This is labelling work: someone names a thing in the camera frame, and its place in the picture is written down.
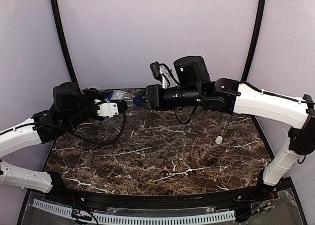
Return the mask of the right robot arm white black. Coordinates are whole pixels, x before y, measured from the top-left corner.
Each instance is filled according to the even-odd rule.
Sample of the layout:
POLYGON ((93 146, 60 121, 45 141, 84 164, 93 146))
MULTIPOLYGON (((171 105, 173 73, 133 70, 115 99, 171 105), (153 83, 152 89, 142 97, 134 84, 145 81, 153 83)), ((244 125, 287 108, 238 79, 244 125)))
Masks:
POLYGON ((261 183, 275 186, 303 156, 315 150, 315 104, 311 96, 283 96, 248 82, 221 78, 211 81, 201 56, 177 59, 176 87, 149 85, 133 102, 155 111, 202 107, 227 114, 259 116, 290 126, 284 146, 261 174, 261 183))

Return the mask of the blue Pepsi bottle cap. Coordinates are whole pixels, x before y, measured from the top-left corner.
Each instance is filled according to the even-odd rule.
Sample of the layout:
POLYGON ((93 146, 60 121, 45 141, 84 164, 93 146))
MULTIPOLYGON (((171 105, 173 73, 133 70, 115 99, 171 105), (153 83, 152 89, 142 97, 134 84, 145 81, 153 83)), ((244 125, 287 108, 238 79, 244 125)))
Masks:
POLYGON ((146 103, 145 103, 143 97, 135 97, 133 99, 133 105, 135 107, 146 107, 146 103))

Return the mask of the Pepsi bottle blue label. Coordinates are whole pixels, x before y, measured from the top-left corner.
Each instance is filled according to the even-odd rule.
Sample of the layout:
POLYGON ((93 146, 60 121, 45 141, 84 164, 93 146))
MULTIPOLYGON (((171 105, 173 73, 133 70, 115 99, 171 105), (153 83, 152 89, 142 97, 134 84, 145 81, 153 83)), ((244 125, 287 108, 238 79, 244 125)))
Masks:
POLYGON ((129 92, 123 91, 123 90, 114 90, 107 98, 107 101, 114 101, 114 100, 124 100, 127 102, 128 107, 133 107, 133 98, 134 95, 132 95, 129 92))

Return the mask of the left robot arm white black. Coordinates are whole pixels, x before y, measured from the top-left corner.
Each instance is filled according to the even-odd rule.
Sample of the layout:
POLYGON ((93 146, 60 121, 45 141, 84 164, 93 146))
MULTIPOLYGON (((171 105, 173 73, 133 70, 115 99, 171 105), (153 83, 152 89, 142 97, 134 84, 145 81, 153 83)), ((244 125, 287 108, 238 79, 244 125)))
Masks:
MULTIPOLYGON (((94 119, 102 122, 105 118, 123 115, 121 129, 126 125, 127 102, 112 99, 113 90, 86 88, 81 90, 76 82, 65 82, 53 88, 53 104, 48 110, 34 114, 14 127, 0 133, 0 155, 4 157, 29 146, 46 144, 69 134, 96 146, 115 143, 118 135, 104 142, 95 142, 75 133, 76 128, 94 119)), ((65 188, 61 175, 57 172, 39 172, 14 166, 0 161, 0 183, 22 189, 32 189, 52 193, 65 188)))

